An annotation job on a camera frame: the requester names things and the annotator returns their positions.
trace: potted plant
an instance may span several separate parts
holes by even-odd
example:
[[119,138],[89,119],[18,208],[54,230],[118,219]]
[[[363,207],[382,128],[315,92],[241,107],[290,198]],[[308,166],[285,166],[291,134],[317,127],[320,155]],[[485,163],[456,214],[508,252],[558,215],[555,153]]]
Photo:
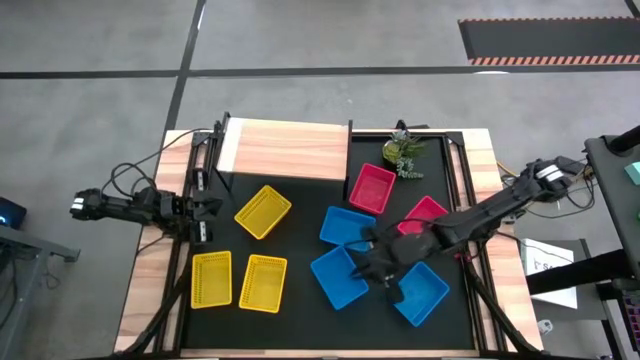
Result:
[[382,147],[382,157],[385,163],[391,167],[401,178],[421,179],[424,175],[413,171],[413,159],[422,155],[424,143],[411,137],[407,130],[397,130],[391,134]]

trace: wooden board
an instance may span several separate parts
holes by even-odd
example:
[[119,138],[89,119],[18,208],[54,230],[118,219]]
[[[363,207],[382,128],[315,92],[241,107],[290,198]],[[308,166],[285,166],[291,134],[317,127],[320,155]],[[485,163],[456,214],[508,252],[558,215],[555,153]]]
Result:
[[230,118],[217,168],[342,181],[348,144],[347,125]]
[[[361,130],[361,131],[379,131],[388,132],[389,130]],[[461,131],[464,134],[465,150],[471,170],[471,177],[475,190],[477,201],[482,201],[502,189],[502,183],[496,166],[496,159],[487,129],[447,129],[447,130],[414,130],[413,132],[443,132],[443,131]],[[165,144],[175,139],[184,131],[167,132]],[[187,135],[180,139],[176,144],[165,150],[160,158],[156,183],[159,188],[167,189],[180,193],[184,182],[184,172],[186,170],[187,160],[189,157],[191,136]],[[462,172],[456,154],[452,154],[454,159],[454,168],[456,171],[456,179],[458,180],[458,189],[460,191],[460,199],[464,204],[467,203],[467,196],[462,182]],[[511,227],[503,226],[503,232],[512,233]],[[145,228],[142,232],[140,246],[157,239],[158,230]],[[147,249],[145,253],[137,259],[129,286],[124,312],[118,331],[115,344],[115,351],[125,349],[131,344],[138,334],[144,329],[146,324],[151,320],[154,313],[160,305],[162,297],[164,281],[166,278],[167,264],[170,256],[169,240],[163,240],[157,246]],[[536,317],[533,311],[533,305],[529,296],[524,270],[520,262],[520,254],[518,252],[518,244],[512,239],[502,236],[495,236],[487,244],[487,252],[489,255],[490,267],[493,275],[494,285],[498,302],[507,316],[514,323],[516,328],[533,346],[542,349],[542,340],[538,332]],[[172,311],[170,324],[175,324],[175,308]],[[481,304],[482,318],[485,325],[485,333],[490,349],[495,349],[495,339],[493,338],[493,328],[491,317],[484,304]],[[172,326],[168,328],[168,334],[173,334]],[[165,350],[171,349],[169,341],[166,342]],[[285,356],[322,356],[330,351],[313,351],[313,350],[267,350],[252,352],[251,357],[285,357]],[[231,357],[249,356],[246,350],[221,350],[221,349],[196,349],[183,350],[183,356],[188,357]],[[348,352],[341,354],[333,354],[329,356],[348,357]],[[358,350],[351,356],[372,356],[385,357],[391,356],[385,352]],[[398,357],[416,357],[426,356],[418,354],[415,351],[394,351],[393,356]],[[458,353],[451,350],[430,350],[428,356],[474,356],[468,350],[462,350]]]

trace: gray floor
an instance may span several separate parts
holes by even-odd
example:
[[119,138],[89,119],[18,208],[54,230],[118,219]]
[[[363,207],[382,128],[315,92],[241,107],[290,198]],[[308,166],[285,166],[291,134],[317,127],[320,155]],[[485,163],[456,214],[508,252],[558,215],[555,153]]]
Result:
[[[195,0],[0,0],[0,71],[177,69],[194,8]],[[458,19],[613,15],[630,15],[622,0],[210,0],[192,68],[465,65]],[[0,195],[29,208],[25,230],[82,248],[76,264],[52,262],[62,285],[39,291],[21,358],[112,349],[140,227],[74,221],[68,208],[113,165],[157,150],[174,84],[0,80]],[[637,72],[190,79],[177,128],[211,126],[223,111],[354,119],[357,128],[399,118],[483,127],[498,159],[517,170],[537,157],[581,158],[585,138],[637,125],[639,93]],[[575,217],[525,216],[517,233],[584,237],[594,254],[620,247],[600,196]],[[608,352],[603,337],[596,322],[558,323],[544,343],[554,354],[593,357]]]

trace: desk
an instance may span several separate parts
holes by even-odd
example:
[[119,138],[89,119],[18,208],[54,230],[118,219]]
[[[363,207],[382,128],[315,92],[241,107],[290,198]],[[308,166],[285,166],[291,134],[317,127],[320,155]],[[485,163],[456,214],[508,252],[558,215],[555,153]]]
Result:
[[[388,132],[389,130],[366,130]],[[446,130],[414,130],[417,132],[443,132]],[[482,201],[495,192],[502,189],[500,176],[496,166],[495,155],[491,145],[489,132],[486,129],[461,129],[452,130],[463,133],[466,156],[471,170],[471,180],[477,201]],[[179,136],[182,131],[170,131],[165,142],[168,143]],[[167,149],[160,157],[160,164],[156,175],[159,188],[180,193],[184,182],[184,172],[187,167],[187,158],[190,151],[190,136],[185,136],[176,144]],[[462,207],[468,205],[468,199],[462,180],[461,163],[457,154],[453,153],[453,167],[457,174],[459,196]],[[503,232],[512,232],[510,227],[503,226]],[[139,246],[153,241],[159,237],[159,231],[153,228],[143,230]],[[163,240],[157,245],[147,249],[146,254],[138,258],[134,264],[131,283],[124,306],[122,320],[116,339],[115,350],[122,350],[130,345],[139,333],[148,324],[153,314],[158,309],[163,293],[167,264],[170,257],[171,240]],[[494,237],[487,244],[487,252],[491,271],[494,279],[498,302],[509,316],[514,325],[523,336],[535,347],[542,349],[542,341],[538,333],[536,318],[533,311],[529,291],[525,281],[524,271],[520,261],[518,244],[513,240],[501,236]],[[184,256],[179,269],[184,264]],[[176,309],[168,320],[167,336],[163,348],[172,349],[173,334],[176,327]],[[481,305],[482,318],[487,343],[490,349],[495,349],[495,339],[492,338],[492,321],[486,307]],[[314,350],[183,350],[183,357],[260,357],[260,356],[340,356],[340,357],[417,357],[417,356],[474,356],[475,350],[341,350],[341,351],[314,351]]]

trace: pink basket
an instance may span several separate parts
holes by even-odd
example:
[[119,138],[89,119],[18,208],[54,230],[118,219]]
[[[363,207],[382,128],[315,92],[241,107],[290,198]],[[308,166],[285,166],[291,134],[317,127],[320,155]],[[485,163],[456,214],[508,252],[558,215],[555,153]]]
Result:
[[[404,218],[433,220],[447,213],[448,211],[435,202],[431,196],[425,196]],[[421,233],[423,224],[420,221],[405,221],[398,225],[398,231],[404,235]]]
[[363,164],[349,202],[373,214],[382,214],[387,205],[396,174],[371,164]]

